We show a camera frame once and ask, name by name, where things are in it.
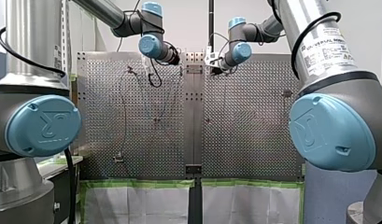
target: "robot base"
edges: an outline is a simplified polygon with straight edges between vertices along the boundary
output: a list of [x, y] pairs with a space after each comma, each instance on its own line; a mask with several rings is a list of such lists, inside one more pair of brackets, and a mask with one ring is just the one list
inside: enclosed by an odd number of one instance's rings
[[52, 224], [53, 207], [53, 183], [42, 180], [34, 159], [0, 161], [0, 224]]

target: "green tape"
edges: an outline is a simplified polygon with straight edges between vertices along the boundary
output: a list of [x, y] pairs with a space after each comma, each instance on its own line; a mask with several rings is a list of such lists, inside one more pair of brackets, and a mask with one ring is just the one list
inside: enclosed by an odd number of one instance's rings
[[75, 74], [75, 73], [71, 73], [69, 79], [70, 79], [70, 81], [76, 81], [76, 80], [77, 80], [77, 77], [78, 77], [77, 74]]
[[[72, 160], [74, 161], [74, 160], [76, 160], [78, 158], [81, 158], [81, 157], [73, 156]], [[42, 162], [38, 163], [38, 165], [44, 165], [44, 164], [66, 165], [67, 162], [66, 162], [66, 158], [58, 158], [55, 161], [52, 160], [52, 159], [48, 159], [48, 160], [45, 160], [45, 161], [42, 161]]]
[[304, 184], [301, 186], [301, 200], [299, 201], [299, 224], [304, 224]]
[[137, 189], [188, 189], [194, 187], [194, 180], [136, 180], [109, 179], [80, 181], [81, 224], [85, 221], [86, 193], [88, 189], [137, 188]]
[[233, 187], [238, 185], [281, 189], [300, 189], [303, 187], [304, 182], [279, 182], [251, 179], [202, 179], [203, 187]]
[[85, 206], [86, 206], [86, 192], [87, 188], [80, 186], [80, 224], [85, 223]]

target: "metal stand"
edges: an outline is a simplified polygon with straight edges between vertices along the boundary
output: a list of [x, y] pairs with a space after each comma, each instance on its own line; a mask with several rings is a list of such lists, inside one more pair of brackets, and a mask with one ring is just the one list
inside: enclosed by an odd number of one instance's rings
[[347, 209], [348, 224], [376, 224], [382, 221], [382, 172], [378, 171], [376, 180], [363, 203], [353, 203]]
[[53, 184], [42, 180], [34, 160], [0, 161], [0, 223], [53, 222]]

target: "pegboard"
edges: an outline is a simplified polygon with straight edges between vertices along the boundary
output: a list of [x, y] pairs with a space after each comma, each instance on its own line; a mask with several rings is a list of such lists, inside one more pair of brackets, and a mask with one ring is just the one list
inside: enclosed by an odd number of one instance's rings
[[235, 74], [213, 77], [202, 55], [157, 66], [160, 88], [138, 53], [78, 55], [83, 179], [181, 179], [187, 164], [201, 164], [200, 177], [301, 180], [288, 128], [298, 91], [290, 56], [253, 55]]
[[[82, 179], [184, 177], [182, 69], [156, 69], [160, 88], [149, 85], [140, 54], [78, 55]], [[119, 153], [123, 162], [114, 162]]]
[[228, 76], [205, 75], [203, 177], [300, 180], [290, 139], [298, 80], [287, 55], [253, 55]]

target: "logo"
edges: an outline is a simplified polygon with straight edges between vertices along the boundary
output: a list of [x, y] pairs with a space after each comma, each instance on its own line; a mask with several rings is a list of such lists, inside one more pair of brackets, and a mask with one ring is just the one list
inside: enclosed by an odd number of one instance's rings
[[65, 130], [63, 127], [68, 127], [69, 125], [69, 112], [43, 112], [40, 118], [46, 123], [41, 130], [41, 135], [44, 138], [54, 138], [59, 135], [63, 136]]
[[318, 120], [314, 115], [306, 113], [295, 120], [293, 124], [304, 152], [315, 150], [324, 145], [323, 136], [319, 131]]

